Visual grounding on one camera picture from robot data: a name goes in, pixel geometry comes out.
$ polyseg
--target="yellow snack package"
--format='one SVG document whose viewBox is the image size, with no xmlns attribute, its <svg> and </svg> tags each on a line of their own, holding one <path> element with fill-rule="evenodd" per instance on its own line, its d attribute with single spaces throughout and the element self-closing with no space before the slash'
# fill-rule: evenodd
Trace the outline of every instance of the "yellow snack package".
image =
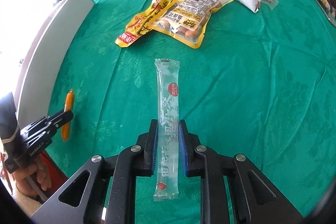
<svg viewBox="0 0 336 224">
<path fill-rule="evenodd" d="M 172 0 L 152 0 L 152 4 L 142 13 L 136 14 L 126 25 L 125 32 L 118 36 L 115 43 L 120 47 L 128 47 L 139 37 L 152 30 L 149 21 L 164 10 Z"/>
<path fill-rule="evenodd" d="M 150 27 L 181 41 L 192 48 L 199 48 L 212 12 L 233 0 L 173 0 L 165 10 L 154 16 Z"/>
</svg>

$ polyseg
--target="triangular cutout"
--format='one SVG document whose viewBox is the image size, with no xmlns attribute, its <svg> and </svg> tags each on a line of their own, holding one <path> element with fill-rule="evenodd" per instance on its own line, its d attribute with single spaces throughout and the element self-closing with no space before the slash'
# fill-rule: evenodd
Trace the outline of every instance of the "triangular cutout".
<svg viewBox="0 0 336 224">
<path fill-rule="evenodd" d="M 69 204 L 72 207 L 78 207 L 81 202 L 84 189 L 89 180 L 90 172 L 81 173 L 58 197 L 60 202 Z"/>
<path fill-rule="evenodd" d="M 267 187 L 267 185 L 257 176 L 254 171 L 247 172 L 250 179 L 252 190 L 258 205 L 275 201 L 275 194 Z"/>
</svg>

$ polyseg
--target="green fabric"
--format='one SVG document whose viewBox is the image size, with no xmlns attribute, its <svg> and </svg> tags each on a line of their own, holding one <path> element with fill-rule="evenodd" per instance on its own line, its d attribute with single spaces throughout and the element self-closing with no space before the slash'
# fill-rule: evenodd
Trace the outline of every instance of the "green fabric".
<svg viewBox="0 0 336 224">
<path fill-rule="evenodd" d="M 192 49 L 156 31 L 114 44 L 151 0 L 94 0 L 59 71 L 50 114 L 76 99 L 70 138 L 48 152 L 67 175 L 115 155 L 157 118 L 155 58 L 180 61 L 179 111 L 218 153 L 244 153 L 304 215 L 336 171 L 336 29 L 315 0 L 278 0 L 252 13 L 234 1 Z M 153 201 L 156 175 L 137 179 L 136 223 L 199 223 L 199 178 L 180 172 L 180 198 Z"/>
</svg>

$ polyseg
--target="metal bolt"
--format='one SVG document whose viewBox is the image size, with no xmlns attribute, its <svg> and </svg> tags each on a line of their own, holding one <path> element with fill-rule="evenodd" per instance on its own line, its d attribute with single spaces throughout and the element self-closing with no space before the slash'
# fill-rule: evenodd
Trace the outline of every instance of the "metal bolt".
<svg viewBox="0 0 336 224">
<path fill-rule="evenodd" d="M 236 159 L 239 160 L 239 161 L 244 161 L 244 160 L 246 160 L 246 157 L 243 154 L 238 154 L 236 156 Z"/>
<path fill-rule="evenodd" d="M 100 162 L 101 161 L 101 156 L 100 155 L 94 155 L 91 158 L 92 162 Z"/>
<path fill-rule="evenodd" d="M 204 151 L 207 150 L 207 147 L 206 147 L 205 145 L 198 145 L 198 146 L 196 147 L 196 149 L 197 149 L 197 151 L 199 151 L 199 152 L 204 152 Z"/>
<path fill-rule="evenodd" d="M 138 151 L 140 151 L 141 150 L 141 146 L 140 145 L 133 145 L 132 147 L 131 147 L 131 151 L 132 152 L 138 152 Z"/>
</svg>

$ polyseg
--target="human hand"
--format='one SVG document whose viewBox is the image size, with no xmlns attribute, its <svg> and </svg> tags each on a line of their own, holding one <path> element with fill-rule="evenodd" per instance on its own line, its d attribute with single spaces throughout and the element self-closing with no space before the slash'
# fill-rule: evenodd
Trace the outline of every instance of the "human hand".
<svg viewBox="0 0 336 224">
<path fill-rule="evenodd" d="M 38 156 L 34 161 L 25 169 L 19 168 L 13 172 L 14 183 L 21 194 L 30 198 L 36 198 L 36 191 L 30 186 L 26 177 L 36 172 L 38 183 L 41 184 L 41 189 L 46 191 L 51 187 L 51 179 L 48 167 L 44 164 L 43 160 Z"/>
</svg>

